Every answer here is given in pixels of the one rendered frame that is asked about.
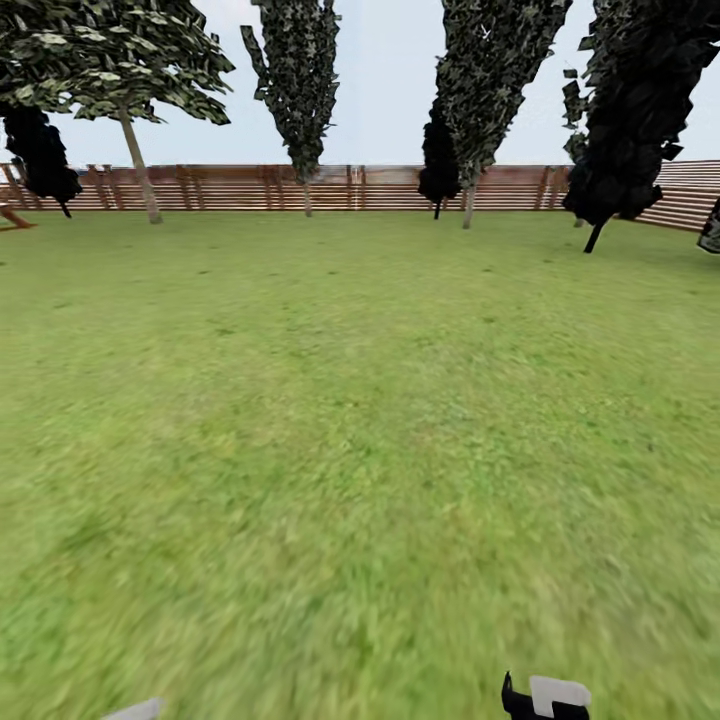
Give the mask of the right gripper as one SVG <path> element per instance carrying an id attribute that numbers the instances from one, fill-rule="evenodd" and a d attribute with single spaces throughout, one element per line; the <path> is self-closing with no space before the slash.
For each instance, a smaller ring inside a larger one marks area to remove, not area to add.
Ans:
<path id="1" fill-rule="evenodd" d="M 512 720 L 591 720 L 587 708 L 568 703 L 553 701 L 552 708 L 553 718 L 536 715 L 533 708 L 532 696 L 521 695 L 512 692 L 513 680 L 511 679 L 511 671 L 507 671 L 503 688 L 501 689 L 501 703 L 505 711 L 511 713 Z"/>

